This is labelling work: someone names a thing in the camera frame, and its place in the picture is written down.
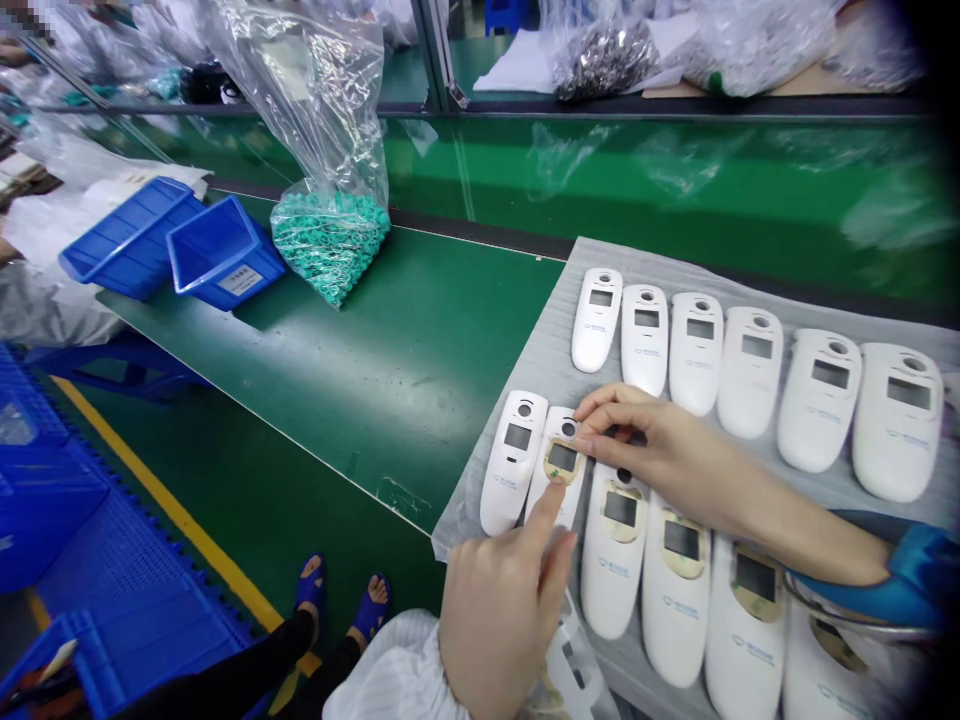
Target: white sleeve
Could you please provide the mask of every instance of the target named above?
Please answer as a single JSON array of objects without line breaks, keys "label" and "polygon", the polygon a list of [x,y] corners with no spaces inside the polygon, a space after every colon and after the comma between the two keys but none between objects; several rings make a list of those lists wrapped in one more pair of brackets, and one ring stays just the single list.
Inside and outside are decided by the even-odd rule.
[{"label": "white sleeve", "polygon": [[327,700],[323,720],[470,720],[444,676],[439,626],[425,610],[408,610],[384,625]]}]

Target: foot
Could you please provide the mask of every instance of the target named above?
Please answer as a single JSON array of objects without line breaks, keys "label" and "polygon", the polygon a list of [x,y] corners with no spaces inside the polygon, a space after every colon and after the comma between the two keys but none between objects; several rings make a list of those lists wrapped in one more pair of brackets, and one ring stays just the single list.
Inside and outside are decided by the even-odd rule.
[{"label": "foot", "polygon": [[313,617],[313,640],[310,647],[316,644],[320,636],[320,611],[327,604],[327,587],[324,583],[326,570],[323,558],[320,555],[314,555],[303,566],[303,572],[300,573],[300,580],[297,583],[296,609],[306,610]]},{"label": "foot", "polygon": [[390,609],[390,583],[377,573],[367,584],[367,592],[360,601],[360,609],[353,621],[353,627],[347,630],[347,637],[352,637],[360,646],[360,652],[367,649],[374,635],[383,627],[383,621]]}]

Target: label on bin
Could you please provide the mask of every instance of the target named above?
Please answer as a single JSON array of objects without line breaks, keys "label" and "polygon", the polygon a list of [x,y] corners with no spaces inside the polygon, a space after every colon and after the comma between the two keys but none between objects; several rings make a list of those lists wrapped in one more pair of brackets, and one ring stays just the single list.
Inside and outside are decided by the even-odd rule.
[{"label": "label on bin", "polygon": [[261,280],[263,275],[249,265],[241,265],[217,284],[227,292],[240,297]]}]

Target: bag of green rings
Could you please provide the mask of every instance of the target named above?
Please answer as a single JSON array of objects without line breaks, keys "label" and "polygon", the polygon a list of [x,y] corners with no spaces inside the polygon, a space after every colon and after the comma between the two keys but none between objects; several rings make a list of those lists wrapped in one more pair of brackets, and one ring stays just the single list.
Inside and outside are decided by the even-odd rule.
[{"label": "bag of green rings", "polygon": [[375,18],[204,3],[211,49],[303,168],[270,215],[287,264],[339,308],[390,230]]}]

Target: bare foot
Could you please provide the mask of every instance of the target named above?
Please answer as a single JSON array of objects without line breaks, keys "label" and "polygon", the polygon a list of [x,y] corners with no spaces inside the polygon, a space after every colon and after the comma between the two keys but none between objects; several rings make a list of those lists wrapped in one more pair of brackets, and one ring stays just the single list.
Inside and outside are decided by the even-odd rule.
[{"label": "bare foot", "polygon": [[[307,564],[303,566],[303,572],[300,573],[301,578],[310,577],[310,573],[320,567],[319,555],[314,555],[312,558],[307,560]],[[320,587],[323,585],[323,578],[317,578],[314,582],[314,585]],[[310,643],[310,647],[313,647],[317,643],[317,638],[320,636],[320,611],[317,610],[317,606],[308,600],[304,600],[302,603],[297,605],[297,610],[306,610],[313,616],[313,641]]]},{"label": "bare foot", "polygon": [[[383,581],[383,578],[377,577],[376,575],[371,577],[370,582],[367,583],[367,594],[375,603],[380,603],[383,605],[383,612],[386,614],[386,602],[389,596],[387,595],[387,584]],[[379,630],[383,626],[383,619],[383,615],[380,615],[377,618],[376,630]],[[367,644],[369,642],[367,640],[367,636],[358,628],[352,627],[347,630],[347,637],[352,637],[357,641],[357,645],[360,646],[360,652],[363,652],[367,649]]]}]

